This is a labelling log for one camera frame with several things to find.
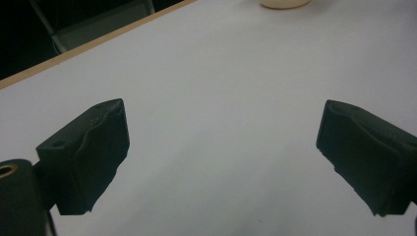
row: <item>round hole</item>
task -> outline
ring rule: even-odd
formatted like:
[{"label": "round hole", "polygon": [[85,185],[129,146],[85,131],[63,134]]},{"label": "round hole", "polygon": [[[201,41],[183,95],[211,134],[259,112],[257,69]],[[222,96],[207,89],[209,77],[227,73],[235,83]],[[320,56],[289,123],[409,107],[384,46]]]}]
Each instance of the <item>round hole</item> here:
[{"label": "round hole", "polygon": [[18,169],[14,164],[0,166],[0,179],[13,174]]},{"label": "round hole", "polygon": [[52,146],[55,147],[55,148],[61,147],[63,145],[65,145],[65,142],[63,142],[63,141],[57,141],[57,142],[52,144]]}]

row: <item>white table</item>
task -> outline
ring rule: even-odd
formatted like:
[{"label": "white table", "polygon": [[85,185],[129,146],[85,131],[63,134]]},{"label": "white table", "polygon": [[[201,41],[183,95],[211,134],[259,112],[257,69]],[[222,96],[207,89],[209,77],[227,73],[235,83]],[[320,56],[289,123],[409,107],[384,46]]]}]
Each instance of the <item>white table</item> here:
[{"label": "white table", "polygon": [[417,135],[417,1],[198,0],[0,90],[1,160],[125,100],[131,147],[59,235],[412,235],[373,217],[315,147],[327,99]]}]

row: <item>white tabletop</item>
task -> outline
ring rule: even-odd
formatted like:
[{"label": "white tabletop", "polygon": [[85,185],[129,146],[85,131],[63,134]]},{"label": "white tabletop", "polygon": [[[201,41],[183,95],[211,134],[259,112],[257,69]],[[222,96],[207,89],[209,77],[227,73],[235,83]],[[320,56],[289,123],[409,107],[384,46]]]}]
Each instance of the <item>white tabletop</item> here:
[{"label": "white tabletop", "polygon": [[1,160],[101,101],[125,101],[129,155],[61,236],[412,235],[373,216],[315,142],[327,99],[417,135],[417,1],[198,0],[0,90]]}]

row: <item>cup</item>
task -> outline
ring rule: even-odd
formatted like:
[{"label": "cup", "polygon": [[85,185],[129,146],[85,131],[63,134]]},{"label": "cup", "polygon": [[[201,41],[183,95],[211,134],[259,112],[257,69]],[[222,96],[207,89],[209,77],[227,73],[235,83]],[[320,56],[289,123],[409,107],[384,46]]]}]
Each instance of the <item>cup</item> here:
[{"label": "cup", "polygon": [[311,0],[261,0],[261,4],[273,9],[298,8],[308,4]]}]

